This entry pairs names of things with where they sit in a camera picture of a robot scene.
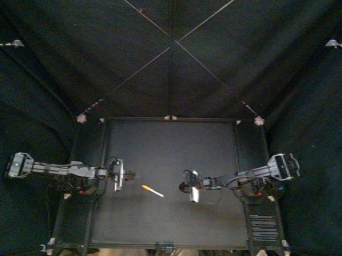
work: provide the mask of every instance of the crossed string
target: crossed string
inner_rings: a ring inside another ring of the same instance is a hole
[[[133,3],[129,0],[123,0],[133,8],[134,10],[145,17],[146,20],[149,20],[149,22],[158,28],[158,30],[161,30],[164,32],[164,34],[166,34],[169,37],[172,37],[172,35],[164,30],[164,28],[153,21],[153,19],[143,13],[142,10],[139,10]],[[208,68],[208,66],[201,62],[201,60],[194,56],[194,54],[189,51],[189,49],[181,44],[181,42],[200,29],[200,27],[202,27],[209,20],[212,20],[233,3],[236,0],[230,0],[216,12],[213,15],[210,15],[210,17],[204,20],[200,25],[197,27],[194,27],[194,29],[180,39],[176,40],[176,44],[185,50],[185,52],[192,56],[192,58],[198,62],[198,64],[202,66],[202,68],[210,73],[210,75],[216,78],[216,80],[221,83],[221,85],[225,86],[225,88],[229,89],[229,86],[226,85],[226,83],[221,80],[221,78],[216,75],[216,73]],[[138,69],[137,72],[134,72],[131,74],[131,76],[127,77],[127,79],[117,86],[111,89],[111,91],[107,94],[107,97],[111,96],[114,94],[114,92],[123,87],[123,85],[169,52],[169,50],[172,49],[172,47],[168,47],[142,67],[141,69]],[[250,112],[257,116],[260,116],[258,112],[252,108],[252,106],[246,103],[246,101],[233,93],[233,91],[229,89],[230,93],[234,95],[234,97],[241,101],[241,103],[245,105],[245,107],[250,110]],[[86,113],[89,113],[102,102],[105,101],[105,97],[101,98],[99,100],[97,100],[94,102],[94,104],[91,104],[91,106],[83,111],[83,113],[81,115],[85,115]]]

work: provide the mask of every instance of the black backdrop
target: black backdrop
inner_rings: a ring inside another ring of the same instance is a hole
[[[131,3],[180,39],[228,2]],[[304,178],[281,202],[294,251],[340,255],[342,51],[324,45],[332,37],[341,42],[341,1],[236,1],[184,42],[225,86],[173,47],[111,97],[173,46],[130,5],[37,0],[0,7],[0,43],[26,43],[0,48],[2,172],[17,151],[69,161],[75,116],[99,98],[90,115],[254,117],[238,95],[268,119],[272,152],[293,152],[302,163]],[[49,239],[46,185],[2,179],[0,252],[37,249]]]

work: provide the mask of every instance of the cable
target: cable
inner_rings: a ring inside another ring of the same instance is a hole
[[[236,177],[236,178],[233,178],[232,180],[229,180],[229,182],[228,182],[228,184],[225,184],[225,187],[229,187],[230,186],[230,184],[236,181],[236,180],[240,180],[240,179],[246,179],[246,178],[249,178],[249,176],[238,176],[238,177]]]
[[[192,52],[186,49],[186,47],[181,44],[181,41],[185,40],[196,31],[200,27],[202,27],[209,20],[213,19],[213,17],[216,15],[218,15],[220,12],[222,12],[224,9],[226,9],[226,7],[229,7],[236,0],[230,0],[221,9],[218,9],[218,11],[180,39],[176,40],[176,43],[181,46],[181,48],[188,52],[188,54],[194,58],[194,60],[200,63],[200,65],[206,69],[206,71],[212,74],[212,76],[218,80],[218,82],[225,86],[225,88],[229,89],[229,86],[224,83],[224,81],[220,79],[220,77],[214,74],[214,72],[205,66],[205,64],[200,61],[200,59],[192,54]],[[160,29],[160,31],[162,31],[169,37],[172,37],[172,35],[164,30],[164,28],[153,21],[153,19],[143,13],[143,10],[137,8],[133,3],[129,0],[125,0],[125,2],[135,9],[135,11],[149,20],[149,22]],[[110,93],[107,94],[107,97],[111,96],[114,94],[114,92],[126,84],[126,82],[129,80],[131,80],[131,78],[141,73],[141,71],[150,66],[150,64],[172,49],[172,46],[169,46],[169,48],[110,91]],[[229,89],[230,93],[233,94],[233,96],[242,102],[242,104],[245,105],[245,107],[250,110],[250,112],[256,115],[260,116],[258,112],[253,109],[253,107],[248,104],[248,102],[233,93],[232,89]],[[99,105],[102,102],[105,101],[105,97],[101,98],[98,101],[95,101],[95,103],[83,111],[83,113],[81,113],[81,115],[85,115],[86,113],[89,113],[97,105]]]
[[[221,189],[221,190],[220,190],[220,199],[218,199],[216,202],[210,202],[210,201],[208,200],[208,190],[205,189],[204,195],[205,195],[206,203],[208,203],[208,204],[212,204],[212,205],[217,205],[217,204],[221,202],[221,200],[222,200],[222,193],[224,193],[224,191],[222,191],[222,189]]]
[[[148,62],[148,64],[145,64],[143,67],[142,67],[138,71],[135,71],[135,72],[133,73],[133,75],[131,75],[117,87],[114,87],[113,90],[110,90],[110,92],[109,92],[109,94],[107,94],[107,97],[114,94],[114,92],[135,77],[135,75],[138,75],[138,74],[160,59],[160,57],[161,57],[162,55],[166,54],[166,52],[168,52],[169,50],[170,50],[170,47],[168,47],[168,48]],[[86,113],[89,113],[89,112],[95,108],[95,106],[99,105],[101,102],[103,102],[103,101],[105,101],[105,97],[101,98],[99,100],[97,100],[97,101],[93,103],[93,105],[83,111],[83,113],[81,113],[81,115],[85,115]]]

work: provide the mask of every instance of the wire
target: wire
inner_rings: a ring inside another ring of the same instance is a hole
[[[221,202],[221,200],[222,200],[222,193],[224,193],[224,191],[222,191],[222,189],[220,190],[220,199],[216,201],[216,202],[210,202],[209,200],[208,200],[208,190],[205,189],[205,193],[204,193],[204,195],[205,195],[205,200],[206,200],[206,203],[208,204],[212,204],[212,205],[217,205],[220,202]]]
[[[225,187],[229,187],[230,186],[230,184],[234,182],[234,181],[237,181],[237,180],[240,180],[240,179],[246,179],[246,178],[249,178],[249,176],[238,176],[238,177],[236,177],[236,178],[233,178],[232,180],[229,180],[229,182],[228,182],[228,184],[225,184]]]
[[[170,50],[170,47],[168,47],[168,48],[143,65],[143,67],[142,67],[138,71],[135,71],[135,72],[133,73],[133,75],[131,75],[129,78],[126,78],[126,80],[125,80],[118,86],[115,86],[115,87],[110,90],[110,92],[109,92],[109,94],[107,94],[107,97],[114,94],[114,92],[135,77],[135,75],[138,75],[138,74],[160,59],[160,57],[161,57],[162,55],[165,55],[165,54],[168,53],[169,50]],[[105,97],[101,98],[99,100],[97,100],[97,101],[93,103],[93,105],[83,111],[83,113],[81,113],[81,115],[85,115],[87,112],[90,112],[90,111],[97,107],[97,105],[99,105],[99,103],[103,102],[103,101],[105,101]]]
[[[208,21],[212,20],[212,18],[213,18],[214,16],[217,16],[217,15],[220,14],[220,12],[222,12],[224,9],[226,9],[226,7],[229,7],[229,6],[233,4],[234,1],[236,1],[236,0],[232,0],[229,3],[226,3],[226,4],[222,6],[222,8],[221,8],[213,15],[210,15],[210,17],[209,17],[205,21],[202,21],[202,23],[201,23],[178,41],[181,42],[184,39],[186,39],[186,38],[189,37],[189,35],[193,34],[193,33],[196,32],[196,30],[197,30],[200,27],[202,27],[202,26],[205,25],[205,23],[208,23]]]

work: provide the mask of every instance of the metal frame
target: metal frame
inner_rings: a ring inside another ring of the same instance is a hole
[[[165,120],[164,118],[131,118],[131,117],[117,117],[113,118],[113,120],[127,120],[127,121],[158,121],[158,122],[204,122],[204,123],[230,123],[236,122],[233,119],[228,118],[180,118],[178,120]],[[245,120],[245,122],[249,122],[252,125],[254,125],[254,120]],[[102,129],[102,156],[101,156],[101,163],[105,165],[106,161],[106,152],[107,152],[107,136],[109,136],[109,129],[107,129],[107,123],[103,124],[103,129]],[[264,150],[264,155],[265,155],[265,161],[268,161],[269,157],[269,152],[268,152],[268,144],[266,144],[266,137],[265,137],[265,129],[264,127],[260,127],[260,132],[261,132],[261,149]],[[236,150],[237,150],[237,164],[238,167],[241,168],[241,157],[242,157],[242,145],[241,145],[241,138],[240,138],[240,125],[236,125],[234,129],[236,133]],[[58,220],[57,220],[57,227],[54,231],[54,237],[57,237],[57,246],[54,250],[54,255],[59,255],[63,249],[66,248],[74,248],[78,249],[81,252],[82,256],[87,255],[87,250],[89,248],[137,248],[137,249],[158,249],[161,247],[160,245],[153,245],[153,244],[107,244],[107,243],[91,243],[91,237],[93,237],[93,227],[94,227],[94,216],[97,214],[97,205],[98,205],[98,199],[101,198],[101,193],[94,195],[94,197],[90,200],[91,203],[91,209],[87,215],[87,223],[86,223],[86,233],[83,237],[83,242],[82,244],[74,244],[69,243],[67,241],[61,241],[59,240],[59,225],[63,221],[63,214],[65,214],[65,208],[66,208],[66,200],[62,199],[61,202],[61,208],[59,208],[59,214],[58,214]],[[252,227],[252,221],[246,217],[246,226],[248,226],[248,241],[246,245],[248,247],[236,247],[232,248],[232,250],[250,250],[250,255],[256,256],[260,252],[260,250],[266,249],[266,250],[273,250],[276,251],[280,255],[284,255],[284,247],[282,247],[282,240],[284,240],[284,227],[282,227],[282,222],[281,222],[281,212],[280,212],[280,206],[278,202],[276,201],[273,204],[274,208],[273,210],[273,215],[277,219],[278,223],[278,232],[280,232],[280,239],[277,240],[276,243],[268,245],[268,246],[260,246],[254,240],[253,240],[253,227]],[[253,204],[244,203],[244,208],[245,208],[245,214],[249,216],[252,209],[254,208]],[[209,247],[196,247],[196,249],[228,249],[228,248],[209,248]]]

